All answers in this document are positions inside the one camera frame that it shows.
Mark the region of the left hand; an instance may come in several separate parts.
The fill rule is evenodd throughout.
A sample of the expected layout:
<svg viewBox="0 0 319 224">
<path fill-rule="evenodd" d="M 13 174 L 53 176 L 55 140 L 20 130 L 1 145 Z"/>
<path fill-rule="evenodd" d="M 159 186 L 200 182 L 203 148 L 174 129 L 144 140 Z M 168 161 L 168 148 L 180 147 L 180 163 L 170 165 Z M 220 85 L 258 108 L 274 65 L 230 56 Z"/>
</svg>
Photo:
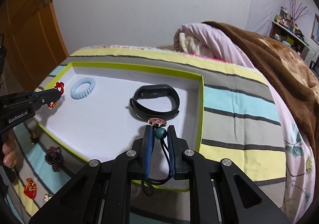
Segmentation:
<svg viewBox="0 0 319 224">
<path fill-rule="evenodd" d="M 3 164 L 8 168 L 13 168 L 17 163 L 17 146 L 13 129 L 8 131 L 8 139 L 3 144 L 2 152 L 4 154 Z"/>
</svg>

